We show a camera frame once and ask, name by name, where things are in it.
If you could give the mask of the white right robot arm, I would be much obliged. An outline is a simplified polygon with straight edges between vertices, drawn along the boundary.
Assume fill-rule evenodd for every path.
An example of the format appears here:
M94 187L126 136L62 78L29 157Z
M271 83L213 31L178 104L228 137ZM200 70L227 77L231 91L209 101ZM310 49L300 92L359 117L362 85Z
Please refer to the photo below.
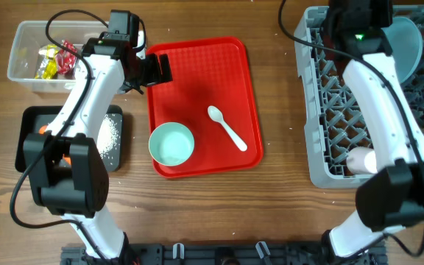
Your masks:
M396 74L384 31L391 23L390 1L331 1L320 30L358 103L376 159L375 174L357 189L356 210L328 234L338 259L424 224L424 135Z

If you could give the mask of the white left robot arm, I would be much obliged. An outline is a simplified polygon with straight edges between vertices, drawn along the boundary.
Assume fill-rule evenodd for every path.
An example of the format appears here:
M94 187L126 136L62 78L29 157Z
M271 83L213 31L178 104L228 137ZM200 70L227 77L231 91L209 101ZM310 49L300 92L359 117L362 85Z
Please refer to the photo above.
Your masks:
M60 112L44 133L30 133L24 139L26 167L13 190L10 215L22 227L48 226L17 217L15 201L28 180L35 204L76 230L88 263L139 264L105 204L109 176L96 140L116 94L170 82L172 73L166 55L146 54L146 41L138 40L146 28L137 15L112 10L105 25L106 31L73 53L82 64L81 75Z

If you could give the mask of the mint green bowl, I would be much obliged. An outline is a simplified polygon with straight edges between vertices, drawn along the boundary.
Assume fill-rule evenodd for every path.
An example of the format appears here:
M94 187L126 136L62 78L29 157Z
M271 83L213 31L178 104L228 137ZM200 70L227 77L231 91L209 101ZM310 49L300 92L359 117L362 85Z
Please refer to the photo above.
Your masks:
M179 166L194 151L195 140L185 125L166 122L155 128L149 137L149 153L153 160L163 166Z

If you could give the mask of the orange carrot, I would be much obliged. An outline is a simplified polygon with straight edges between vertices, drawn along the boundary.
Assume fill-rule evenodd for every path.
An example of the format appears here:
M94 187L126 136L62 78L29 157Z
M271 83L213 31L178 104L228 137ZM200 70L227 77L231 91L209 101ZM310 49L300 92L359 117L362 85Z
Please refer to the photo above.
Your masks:
M46 128L47 128L47 125L43 125L39 130L38 130L38 133L39 134L44 134L45 133L45 131L46 131ZM69 157L69 156L67 156L67 155L63 155L63 160L65 161L65 163L67 164L67 165L71 165L71 158Z

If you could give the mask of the white rice pile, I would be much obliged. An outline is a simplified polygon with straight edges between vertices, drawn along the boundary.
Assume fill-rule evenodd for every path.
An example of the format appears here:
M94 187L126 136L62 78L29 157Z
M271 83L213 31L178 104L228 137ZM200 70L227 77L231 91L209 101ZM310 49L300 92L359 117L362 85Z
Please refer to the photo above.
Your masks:
M97 149L108 171L115 170L120 161L122 114L105 115L96 140Z

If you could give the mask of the white plastic spoon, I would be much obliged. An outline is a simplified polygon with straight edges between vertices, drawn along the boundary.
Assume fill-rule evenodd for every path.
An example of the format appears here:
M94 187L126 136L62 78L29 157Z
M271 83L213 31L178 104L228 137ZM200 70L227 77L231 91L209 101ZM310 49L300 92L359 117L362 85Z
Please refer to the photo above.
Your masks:
M225 132L230 136L232 142L237 146L237 148L245 152L247 151L247 144L238 136L238 134L226 123L222 112L215 106L208 106L208 115L212 121L222 125Z

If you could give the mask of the yellow foil wrapper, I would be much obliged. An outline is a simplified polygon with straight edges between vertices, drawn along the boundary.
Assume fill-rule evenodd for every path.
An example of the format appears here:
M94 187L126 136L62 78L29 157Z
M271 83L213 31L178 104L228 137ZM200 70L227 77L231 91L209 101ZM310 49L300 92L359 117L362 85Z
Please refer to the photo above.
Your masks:
M57 74L57 63L55 56L59 52L59 48L54 44L43 46L38 50L38 54L42 57L40 66L35 73L37 80L50 80Z

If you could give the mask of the pink plastic cup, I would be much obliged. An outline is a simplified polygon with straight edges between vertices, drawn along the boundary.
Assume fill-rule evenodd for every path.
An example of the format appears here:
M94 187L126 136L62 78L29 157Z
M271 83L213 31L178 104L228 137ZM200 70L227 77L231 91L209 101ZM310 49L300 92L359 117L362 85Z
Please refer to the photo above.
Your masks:
M353 174L376 174L378 172L375 150L367 147L356 147L350 150L346 165Z

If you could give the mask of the red snack wrapper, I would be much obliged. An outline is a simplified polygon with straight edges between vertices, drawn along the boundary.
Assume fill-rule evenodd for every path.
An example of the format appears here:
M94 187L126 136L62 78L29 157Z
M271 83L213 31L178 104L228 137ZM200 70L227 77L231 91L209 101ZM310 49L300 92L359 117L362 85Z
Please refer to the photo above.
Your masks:
M61 49L55 56L54 60L57 64L57 73L67 75L72 72L77 62L77 57L64 49Z

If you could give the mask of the light blue plate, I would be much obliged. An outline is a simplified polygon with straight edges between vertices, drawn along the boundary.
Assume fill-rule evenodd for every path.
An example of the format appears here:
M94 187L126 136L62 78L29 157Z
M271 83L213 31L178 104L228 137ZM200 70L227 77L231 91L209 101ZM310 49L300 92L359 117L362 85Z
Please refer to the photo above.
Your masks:
M383 28L392 47L395 69L400 83L416 70L423 53L423 37L417 25L407 17L396 16Z

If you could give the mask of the white napkin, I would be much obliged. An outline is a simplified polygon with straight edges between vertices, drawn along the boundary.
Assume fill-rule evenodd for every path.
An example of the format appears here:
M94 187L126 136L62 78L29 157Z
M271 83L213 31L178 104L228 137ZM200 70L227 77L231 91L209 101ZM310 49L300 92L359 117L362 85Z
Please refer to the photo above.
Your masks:
M64 82L65 82L64 88L68 91L71 91L77 83L75 76L66 77L64 79Z

